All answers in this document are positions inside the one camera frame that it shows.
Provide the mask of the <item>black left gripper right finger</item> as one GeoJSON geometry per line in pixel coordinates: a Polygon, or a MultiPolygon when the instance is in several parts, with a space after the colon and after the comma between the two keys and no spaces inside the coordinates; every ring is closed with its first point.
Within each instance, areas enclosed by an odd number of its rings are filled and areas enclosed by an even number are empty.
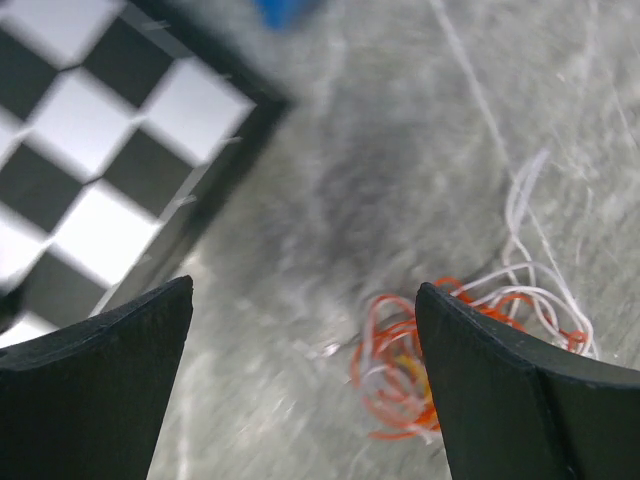
{"type": "Polygon", "coordinates": [[[638,478],[638,371],[561,350],[430,283],[416,322],[453,478],[638,478]]]}

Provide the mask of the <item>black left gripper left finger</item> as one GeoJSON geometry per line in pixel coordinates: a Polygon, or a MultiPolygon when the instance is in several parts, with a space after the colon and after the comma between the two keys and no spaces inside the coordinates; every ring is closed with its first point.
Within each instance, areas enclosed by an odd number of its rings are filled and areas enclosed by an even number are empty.
{"type": "Polygon", "coordinates": [[[193,314],[175,278],[1,351],[4,479],[144,479],[193,314]]]}

